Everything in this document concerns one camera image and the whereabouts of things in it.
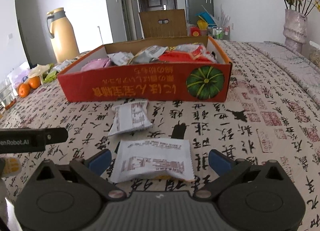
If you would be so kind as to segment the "white packet front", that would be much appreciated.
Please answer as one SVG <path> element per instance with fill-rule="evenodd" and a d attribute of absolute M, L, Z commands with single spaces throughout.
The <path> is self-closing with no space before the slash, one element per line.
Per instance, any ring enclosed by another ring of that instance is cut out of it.
<path fill-rule="evenodd" d="M 109 180 L 121 183 L 135 178 L 194 181 L 189 141 L 171 138 L 122 140 Z"/>

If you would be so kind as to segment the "red snack bag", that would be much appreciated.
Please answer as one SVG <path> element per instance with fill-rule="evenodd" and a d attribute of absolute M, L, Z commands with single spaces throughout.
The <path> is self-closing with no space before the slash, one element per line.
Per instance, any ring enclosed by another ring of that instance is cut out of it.
<path fill-rule="evenodd" d="M 203 44 L 182 44 L 169 47 L 159 58 L 162 62 L 217 63 Z"/>

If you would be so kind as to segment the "wooden chair back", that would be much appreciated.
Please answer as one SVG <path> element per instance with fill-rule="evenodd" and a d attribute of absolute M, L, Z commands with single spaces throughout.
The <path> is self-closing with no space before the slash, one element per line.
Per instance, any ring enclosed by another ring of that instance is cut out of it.
<path fill-rule="evenodd" d="M 184 9 L 139 13 L 144 38 L 187 36 Z"/>

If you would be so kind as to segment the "green packet on table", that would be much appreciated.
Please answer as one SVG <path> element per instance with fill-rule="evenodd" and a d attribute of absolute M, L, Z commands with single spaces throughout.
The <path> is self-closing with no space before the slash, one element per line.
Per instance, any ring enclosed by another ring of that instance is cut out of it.
<path fill-rule="evenodd" d="M 43 82 L 50 83 L 50 82 L 56 80 L 57 74 L 58 74 L 58 72 L 56 70 L 49 72 Z"/>

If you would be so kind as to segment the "pink snack packet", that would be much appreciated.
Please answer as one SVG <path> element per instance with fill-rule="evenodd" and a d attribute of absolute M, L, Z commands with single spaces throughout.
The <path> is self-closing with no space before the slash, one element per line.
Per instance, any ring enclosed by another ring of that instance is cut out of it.
<path fill-rule="evenodd" d="M 109 58 L 91 60 L 86 65 L 84 65 L 80 71 L 86 72 L 89 70 L 97 70 L 97 69 L 107 68 L 111 65 L 111 63 L 112 62 Z"/>

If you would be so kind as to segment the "orange fruit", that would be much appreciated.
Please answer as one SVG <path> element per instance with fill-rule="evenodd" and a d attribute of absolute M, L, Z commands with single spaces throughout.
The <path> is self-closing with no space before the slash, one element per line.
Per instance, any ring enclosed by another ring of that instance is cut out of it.
<path fill-rule="evenodd" d="M 20 86 L 18 87 L 18 95 L 21 98 L 25 98 L 29 95 L 29 93 L 30 93 L 30 86 L 27 83 L 20 84 Z"/>
<path fill-rule="evenodd" d="M 30 79 L 28 80 L 28 85 L 29 85 L 29 87 L 32 88 L 32 89 L 37 89 L 37 88 L 39 88 L 40 85 L 41 85 L 41 79 L 40 79 L 40 77 L 39 77 L 39 76 L 35 76 L 35 77 L 33 77 L 33 78 L 30 78 Z"/>

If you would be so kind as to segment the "yellow thermos jug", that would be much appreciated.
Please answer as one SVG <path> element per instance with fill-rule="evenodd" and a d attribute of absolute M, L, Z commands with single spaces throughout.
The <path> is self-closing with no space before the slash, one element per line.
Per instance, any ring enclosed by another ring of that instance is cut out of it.
<path fill-rule="evenodd" d="M 73 27 L 63 7 L 48 12 L 46 24 L 58 63 L 80 55 Z"/>

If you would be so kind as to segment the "cream crumpled bag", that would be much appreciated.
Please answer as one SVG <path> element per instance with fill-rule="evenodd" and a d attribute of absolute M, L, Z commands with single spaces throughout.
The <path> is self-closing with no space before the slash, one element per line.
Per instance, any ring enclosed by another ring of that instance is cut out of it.
<path fill-rule="evenodd" d="M 35 78 L 38 76 L 42 76 L 44 73 L 46 73 L 48 70 L 50 70 L 50 64 L 48 65 L 37 65 L 35 68 L 32 68 L 29 71 L 28 78 Z"/>

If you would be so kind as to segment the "white packet near box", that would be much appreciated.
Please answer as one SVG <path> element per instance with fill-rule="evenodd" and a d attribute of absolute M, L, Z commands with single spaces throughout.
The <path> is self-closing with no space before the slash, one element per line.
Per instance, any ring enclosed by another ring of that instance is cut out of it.
<path fill-rule="evenodd" d="M 112 107 L 114 121 L 108 136 L 144 130 L 152 126 L 147 115 L 148 100 L 137 100 Z"/>

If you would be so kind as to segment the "pink textured vase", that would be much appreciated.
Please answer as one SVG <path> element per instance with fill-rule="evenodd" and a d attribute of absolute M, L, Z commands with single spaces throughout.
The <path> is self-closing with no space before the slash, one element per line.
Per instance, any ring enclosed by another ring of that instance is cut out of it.
<path fill-rule="evenodd" d="M 308 18 L 298 11 L 286 9 L 283 35 L 285 45 L 298 53 L 302 53 L 306 44 Z"/>

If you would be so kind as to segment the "red cardboard snack box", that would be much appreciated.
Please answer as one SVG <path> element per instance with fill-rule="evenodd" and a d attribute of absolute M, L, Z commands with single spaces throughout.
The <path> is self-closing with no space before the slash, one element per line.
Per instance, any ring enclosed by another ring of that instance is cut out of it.
<path fill-rule="evenodd" d="M 213 62 L 152 62 L 81 71 L 88 62 L 111 53 L 139 51 L 153 45 L 173 48 L 202 43 L 214 53 Z M 208 36 L 147 38 L 102 45 L 61 71 L 57 79 L 70 102 L 116 101 L 142 98 L 150 101 L 224 102 L 233 63 L 217 41 Z"/>

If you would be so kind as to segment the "grey folded table runner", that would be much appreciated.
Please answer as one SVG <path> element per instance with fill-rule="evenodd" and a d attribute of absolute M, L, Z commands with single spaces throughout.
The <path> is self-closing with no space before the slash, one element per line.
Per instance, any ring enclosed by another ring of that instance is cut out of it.
<path fill-rule="evenodd" d="M 319 68 L 289 46 L 277 42 L 248 42 L 282 68 L 319 105 Z"/>

